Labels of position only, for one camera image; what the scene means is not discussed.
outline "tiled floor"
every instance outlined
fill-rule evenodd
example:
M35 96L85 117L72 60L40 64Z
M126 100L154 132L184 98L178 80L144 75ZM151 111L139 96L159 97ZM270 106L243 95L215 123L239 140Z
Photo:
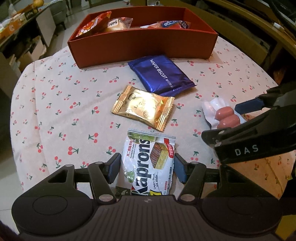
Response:
M61 26L58 26L58 36L53 37L46 56L51 56L67 46L69 37L87 14L120 7L126 7L126 4L122 1L109 3L69 16L65 22L67 29L64 30ZM10 139L7 138L0 143L0 220L16 233L18 231L11 216L11 207L15 199L21 194L22 190L16 172Z

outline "green leaf picture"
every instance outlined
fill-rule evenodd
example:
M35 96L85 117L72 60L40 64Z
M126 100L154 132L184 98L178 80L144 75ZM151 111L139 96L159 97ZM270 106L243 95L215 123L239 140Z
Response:
M130 172L125 173L125 177L128 179L129 183L132 183L135 179L135 172L134 170L131 170Z

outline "gold wrapped candy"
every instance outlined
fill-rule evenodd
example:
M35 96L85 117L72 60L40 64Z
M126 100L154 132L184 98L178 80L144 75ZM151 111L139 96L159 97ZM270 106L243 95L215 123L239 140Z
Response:
M128 85L115 102L111 112L142 121L163 131L174 99L174 97L163 97Z

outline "pink sausage-shaped toy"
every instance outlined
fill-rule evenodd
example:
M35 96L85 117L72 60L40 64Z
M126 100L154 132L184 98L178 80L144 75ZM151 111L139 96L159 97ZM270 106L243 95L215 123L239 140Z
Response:
M222 119L219 122L217 129L226 128L226 127L234 128L234 127L238 126L239 124L240 124L239 117L237 115L231 115L231 116L228 116L228 117Z
M234 115L233 109L230 106L225 106L217 110L215 119L220 121L231 115Z

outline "tablecloth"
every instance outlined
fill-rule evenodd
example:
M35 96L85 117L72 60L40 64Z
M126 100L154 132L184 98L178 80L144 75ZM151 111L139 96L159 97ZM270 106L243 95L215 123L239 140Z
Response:
M176 136L176 151L188 162L199 161L209 168L218 168L219 160L201 139L201 132L209 129L202 101L222 97L234 107L265 93L276 83L220 37L208 60L173 61L196 87L176 98L164 133ZM11 141L24 191L65 164L86 168L93 162L106 162L115 152L121 153L128 128L156 131L111 113L126 85L144 90L126 62L79 69L68 47L27 66L11 104ZM294 160L295 154L290 152L233 167L279 198ZM178 196L182 188L174 175L170 193ZM215 188L215 184L205 186L207 192ZM85 186L79 190L87 192Z

